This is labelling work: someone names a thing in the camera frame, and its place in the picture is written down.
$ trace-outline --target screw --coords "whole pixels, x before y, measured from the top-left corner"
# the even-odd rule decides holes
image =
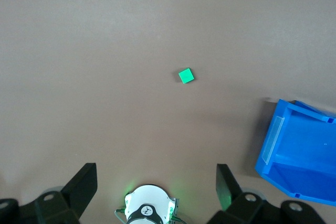
[[[289,207],[293,211],[297,211],[297,212],[301,212],[303,210],[302,207],[299,204],[295,203],[295,202],[289,203]]]
[[[6,207],[8,207],[8,205],[9,204],[7,202],[3,202],[3,203],[0,204],[0,209],[6,208]]]
[[[247,195],[245,195],[245,199],[247,199],[248,201],[251,201],[251,202],[257,201],[256,196],[254,196],[253,194],[247,194]]]
[[[48,194],[46,197],[43,198],[44,201],[51,200],[54,198],[53,194]]]

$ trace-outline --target green block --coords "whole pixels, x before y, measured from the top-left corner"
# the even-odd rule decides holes
[[[178,73],[178,75],[180,76],[183,84],[186,84],[187,82],[195,79],[193,73],[191,73],[190,68],[183,70],[182,72]]]

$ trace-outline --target green led light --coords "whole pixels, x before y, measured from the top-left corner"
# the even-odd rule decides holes
[[[131,191],[133,191],[136,184],[137,184],[137,181],[135,179],[132,180],[129,184],[127,184],[127,186],[124,190],[124,195],[129,194]]]
[[[186,84],[187,82],[190,82],[195,79],[193,73],[191,73],[190,68],[183,70],[182,72],[178,73],[178,75],[180,76],[183,84]]]
[[[223,211],[225,211],[232,203],[231,195],[218,195]]]
[[[167,216],[169,216],[169,219],[167,220],[167,223],[169,223],[169,221],[172,219],[174,209],[175,209],[175,203],[170,201],[169,204],[168,204]]]

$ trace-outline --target blue storage bin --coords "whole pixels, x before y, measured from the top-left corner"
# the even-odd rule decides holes
[[[279,100],[255,168],[291,197],[336,206],[336,114]]]

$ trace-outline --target cable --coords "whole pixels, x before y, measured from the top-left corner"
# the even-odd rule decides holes
[[[126,224],[126,222],[121,219],[121,217],[118,215],[119,212],[125,212],[125,209],[117,209],[116,211],[114,211],[114,215],[118,218],[118,220],[120,220],[123,224]]]
[[[181,223],[183,223],[183,224],[187,224],[184,220],[182,220],[182,219],[180,219],[179,217],[176,217],[176,216],[172,216],[172,220],[181,222]]]

